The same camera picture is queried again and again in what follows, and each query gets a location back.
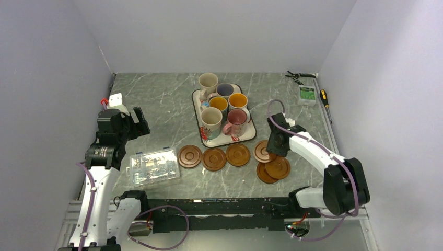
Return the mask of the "brown wooden coaster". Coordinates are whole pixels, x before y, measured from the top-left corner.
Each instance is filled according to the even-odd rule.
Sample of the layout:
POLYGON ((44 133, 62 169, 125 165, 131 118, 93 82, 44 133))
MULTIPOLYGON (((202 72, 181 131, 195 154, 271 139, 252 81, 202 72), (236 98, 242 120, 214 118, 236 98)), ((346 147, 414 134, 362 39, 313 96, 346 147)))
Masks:
POLYGON ((202 152, 195 145, 186 145, 179 150, 178 161, 184 168, 194 168, 202 160, 202 152))
POLYGON ((226 158, 230 165, 241 167, 250 160, 251 154, 244 144, 234 144, 226 149, 226 158))
POLYGON ((226 165, 226 162, 226 154, 219 148, 207 149, 202 156, 204 168, 212 172, 221 170, 226 165))
POLYGON ((276 154, 269 153, 267 149, 268 140, 262 140, 254 147, 254 158, 260 163, 270 163, 277 157, 276 154))
POLYGON ((258 163, 257 168, 256 168, 256 173, 257 173, 259 180, 261 180, 262 182, 264 182, 266 184, 273 184, 273 183, 278 182, 278 179, 271 177, 266 172, 264 163, 258 163))
POLYGON ((290 163, 286 158, 278 156, 265 164, 265 171, 274 179, 284 179, 290 173, 290 163))

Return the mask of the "clear plastic parts box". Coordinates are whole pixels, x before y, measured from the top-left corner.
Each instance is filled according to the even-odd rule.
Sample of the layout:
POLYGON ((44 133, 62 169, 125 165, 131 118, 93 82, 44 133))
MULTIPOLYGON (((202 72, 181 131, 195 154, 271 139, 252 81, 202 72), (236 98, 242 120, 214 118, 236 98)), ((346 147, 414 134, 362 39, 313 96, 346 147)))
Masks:
POLYGON ((126 170, 130 182, 136 187, 180 177, 176 150, 169 147, 132 155, 126 170))

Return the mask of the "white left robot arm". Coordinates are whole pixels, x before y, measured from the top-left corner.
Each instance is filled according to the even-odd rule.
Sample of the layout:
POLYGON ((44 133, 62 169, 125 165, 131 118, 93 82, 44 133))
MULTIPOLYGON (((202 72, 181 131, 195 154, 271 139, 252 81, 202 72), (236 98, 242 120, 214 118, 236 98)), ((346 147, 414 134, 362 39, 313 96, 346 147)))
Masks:
POLYGON ((149 215, 144 191, 126 191, 110 218, 112 190, 120 173, 125 146, 130 140, 150 134, 140 107, 134 107, 138 122, 130 112, 109 108, 99 112, 96 138, 78 166, 85 172, 85 192, 80 215, 68 245, 63 250, 121 250, 120 242, 136 218, 149 215))

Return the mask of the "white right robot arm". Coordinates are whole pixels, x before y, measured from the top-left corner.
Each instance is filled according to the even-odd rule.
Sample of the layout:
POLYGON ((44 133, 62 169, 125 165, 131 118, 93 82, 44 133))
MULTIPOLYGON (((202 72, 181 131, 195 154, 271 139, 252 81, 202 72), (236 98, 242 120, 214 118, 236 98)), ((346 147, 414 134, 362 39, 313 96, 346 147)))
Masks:
POLYGON ((323 186, 293 191, 288 211, 300 217, 308 208, 327 209, 334 216, 357 215, 370 201, 365 174, 356 158, 340 156, 314 139, 299 125, 291 126, 282 113, 269 116, 271 134, 267 151, 285 157, 294 152, 307 160, 323 177, 323 186))

